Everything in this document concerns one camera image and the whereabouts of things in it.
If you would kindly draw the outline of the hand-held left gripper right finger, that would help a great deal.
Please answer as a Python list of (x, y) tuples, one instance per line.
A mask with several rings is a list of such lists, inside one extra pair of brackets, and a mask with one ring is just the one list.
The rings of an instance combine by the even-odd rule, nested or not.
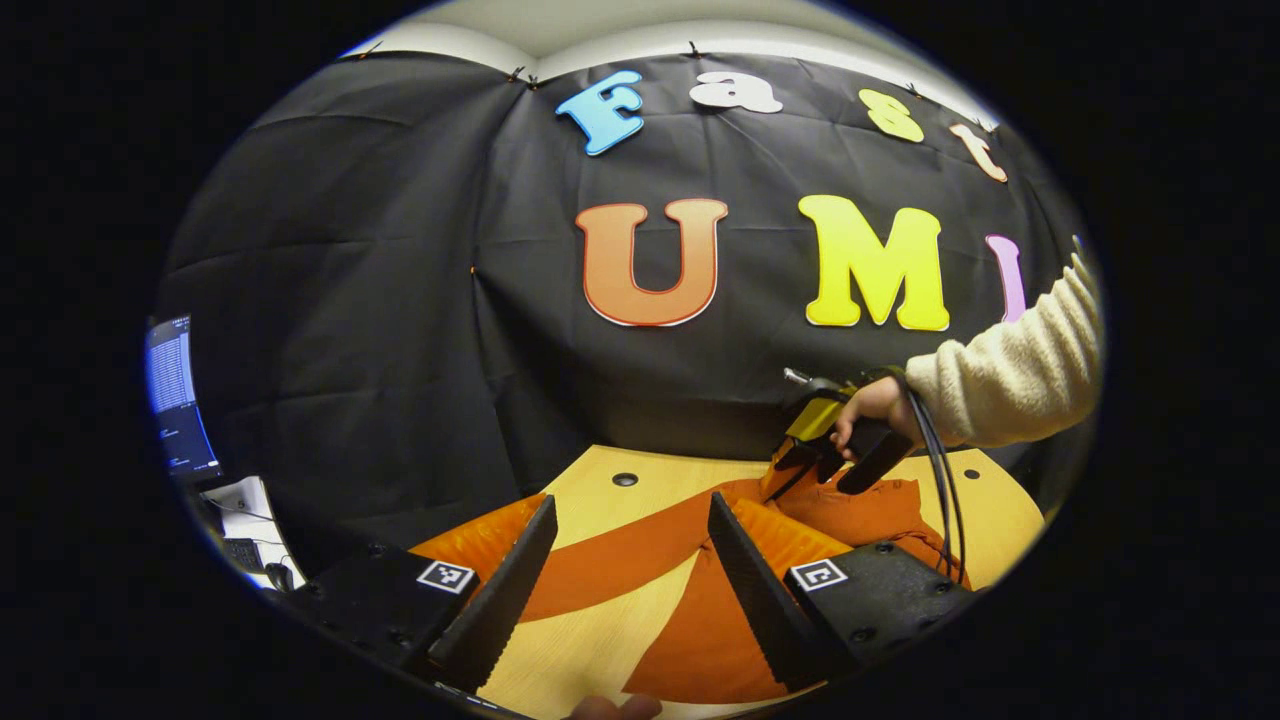
[(707, 529), (773, 678), (791, 692), (876, 666), (975, 598), (891, 541), (855, 550), (748, 498)]

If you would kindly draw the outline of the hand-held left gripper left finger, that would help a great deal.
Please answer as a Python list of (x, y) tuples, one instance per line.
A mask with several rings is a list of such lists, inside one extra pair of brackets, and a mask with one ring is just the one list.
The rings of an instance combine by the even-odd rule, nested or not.
[(419, 547), (365, 548), (285, 593), (296, 620), (425, 682), (476, 692), (518, 624), (558, 532), (534, 495)]

